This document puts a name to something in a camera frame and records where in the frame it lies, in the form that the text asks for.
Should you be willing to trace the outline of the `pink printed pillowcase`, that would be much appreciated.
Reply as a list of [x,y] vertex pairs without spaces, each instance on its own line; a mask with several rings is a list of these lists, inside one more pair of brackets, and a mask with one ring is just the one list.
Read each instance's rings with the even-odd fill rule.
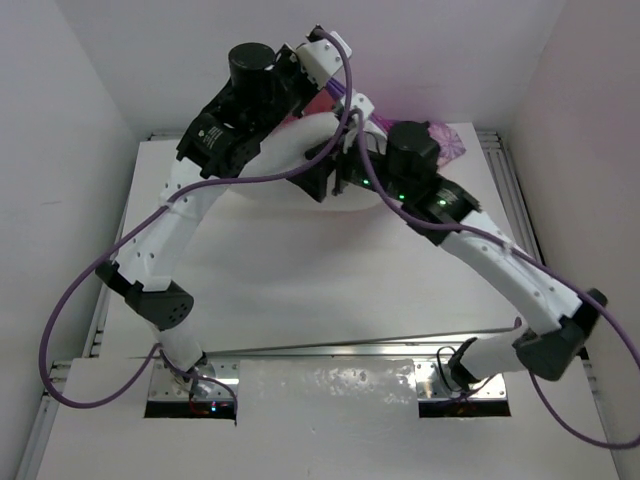
[[[307,104],[302,116],[333,112],[338,101],[344,100],[346,86],[336,79],[328,84]],[[445,123],[425,121],[391,120],[373,112],[369,120],[391,138],[393,147],[426,147],[431,150],[438,146],[438,167],[463,156],[467,149],[459,133]]]

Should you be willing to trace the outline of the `white pillow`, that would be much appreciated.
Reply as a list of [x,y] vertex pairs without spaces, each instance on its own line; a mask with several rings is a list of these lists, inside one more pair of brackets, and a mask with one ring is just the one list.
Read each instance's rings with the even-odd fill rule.
[[[240,176],[263,177],[292,170],[307,162],[304,153],[330,139],[339,121],[329,112],[293,120],[270,134],[260,145],[260,153],[243,169]],[[269,206],[325,212],[356,212],[381,203],[378,194],[349,185],[339,196],[329,194],[317,202],[287,180],[259,184],[234,184],[229,190],[245,199]]]

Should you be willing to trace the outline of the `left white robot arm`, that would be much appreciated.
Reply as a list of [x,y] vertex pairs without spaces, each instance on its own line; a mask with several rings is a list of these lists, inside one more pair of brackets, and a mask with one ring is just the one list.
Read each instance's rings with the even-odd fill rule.
[[173,279],[180,257],[229,186],[297,176],[328,155],[338,128],[334,118],[313,128],[308,139],[321,149],[311,158],[302,147],[273,142],[277,135],[293,139],[287,119],[302,116],[350,55],[317,35],[297,48],[255,42],[233,47],[228,80],[178,143],[158,210],[126,238],[117,258],[96,267],[108,288],[150,325],[177,369],[192,372],[205,361],[189,325],[194,298]]

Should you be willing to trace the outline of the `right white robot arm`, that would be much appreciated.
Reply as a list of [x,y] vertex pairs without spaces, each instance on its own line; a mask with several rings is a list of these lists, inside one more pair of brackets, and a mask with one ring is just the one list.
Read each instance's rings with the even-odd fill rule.
[[384,138],[366,133],[359,141],[350,134],[327,159],[291,181],[317,202],[342,194],[347,185],[373,190],[362,147],[379,186],[402,212],[436,226],[414,231],[475,270],[523,317],[521,326],[508,333],[466,340],[448,361],[444,382],[467,390],[486,377],[518,371],[559,380],[590,337],[606,296],[591,289],[595,302],[588,304],[530,265],[528,255],[500,233],[480,203],[439,174],[440,145],[424,123],[396,123]]

